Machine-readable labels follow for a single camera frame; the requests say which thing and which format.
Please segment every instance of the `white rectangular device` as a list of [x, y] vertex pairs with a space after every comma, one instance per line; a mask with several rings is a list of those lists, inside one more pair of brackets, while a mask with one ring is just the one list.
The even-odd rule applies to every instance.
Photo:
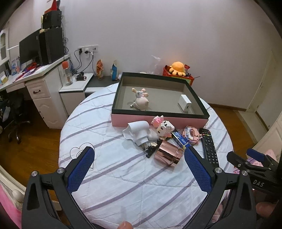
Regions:
[[184, 112], [188, 112], [188, 109], [192, 103], [186, 95], [181, 95], [178, 104], [180, 105], [180, 107]]

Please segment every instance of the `orange octopus plush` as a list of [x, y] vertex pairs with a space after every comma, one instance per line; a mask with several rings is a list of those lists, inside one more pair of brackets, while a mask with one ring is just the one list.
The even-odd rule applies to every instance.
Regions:
[[174, 76], [176, 76], [177, 74], [179, 76], [185, 76], [185, 68], [184, 68], [184, 64], [177, 61], [177, 62], [174, 62], [172, 64], [172, 66], [170, 66], [170, 70], [169, 70], [170, 73], [172, 73]]

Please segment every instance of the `speaker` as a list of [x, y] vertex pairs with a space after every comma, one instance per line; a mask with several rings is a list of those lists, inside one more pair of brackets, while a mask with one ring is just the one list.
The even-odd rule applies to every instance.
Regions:
[[56, 28], [61, 27], [62, 12], [60, 10], [51, 10], [43, 15], [42, 28]]
[[42, 65], [51, 64], [64, 56], [62, 28], [51, 28], [37, 36], [39, 59]]

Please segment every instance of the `blue mesh grip pad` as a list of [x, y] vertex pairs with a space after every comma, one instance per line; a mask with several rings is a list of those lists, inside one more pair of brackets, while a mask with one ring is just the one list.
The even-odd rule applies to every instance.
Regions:
[[258, 162], [264, 162], [265, 159], [265, 155], [263, 153], [260, 153], [254, 149], [247, 149], [247, 155]]
[[190, 148], [186, 148], [184, 152], [184, 159], [189, 166], [189, 169], [193, 173], [200, 189], [202, 191], [210, 193], [212, 190], [212, 180], [206, 169], [194, 155], [194, 153], [190, 150]]
[[86, 176], [91, 164], [95, 158], [95, 151], [89, 148], [83, 158], [79, 161], [77, 166], [68, 177], [67, 189], [69, 193], [77, 191], [84, 177]]

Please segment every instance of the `remote control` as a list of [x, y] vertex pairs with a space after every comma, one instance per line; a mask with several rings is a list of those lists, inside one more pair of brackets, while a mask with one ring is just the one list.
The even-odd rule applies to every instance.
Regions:
[[213, 165], [213, 167], [215, 168], [219, 167], [219, 162], [216, 155], [211, 132], [207, 129], [200, 128], [199, 133], [202, 135], [202, 143], [203, 143], [205, 159], [207, 159]]

